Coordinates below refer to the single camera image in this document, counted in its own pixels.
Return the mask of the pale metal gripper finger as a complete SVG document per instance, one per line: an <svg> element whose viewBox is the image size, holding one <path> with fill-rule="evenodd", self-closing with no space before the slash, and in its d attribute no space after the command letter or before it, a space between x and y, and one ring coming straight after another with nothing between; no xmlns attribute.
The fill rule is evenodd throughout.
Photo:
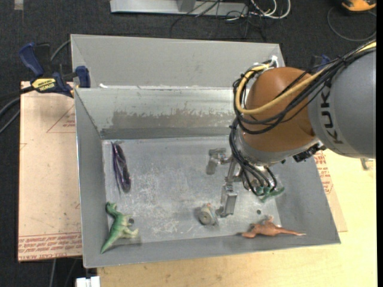
<svg viewBox="0 0 383 287"><path fill-rule="evenodd" d="M209 160L208 160L208 164L206 165L207 175L213 175L218 165L227 164L230 162L230 157L228 157L226 153L227 153L226 148L209 149L208 151Z"/></svg>
<svg viewBox="0 0 383 287"><path fill-rule="evenodd" d="M221 189L220 207L215 211L219 217L227 217L233 215L238 193L234 190L233 185L223 185Z"/></svg>

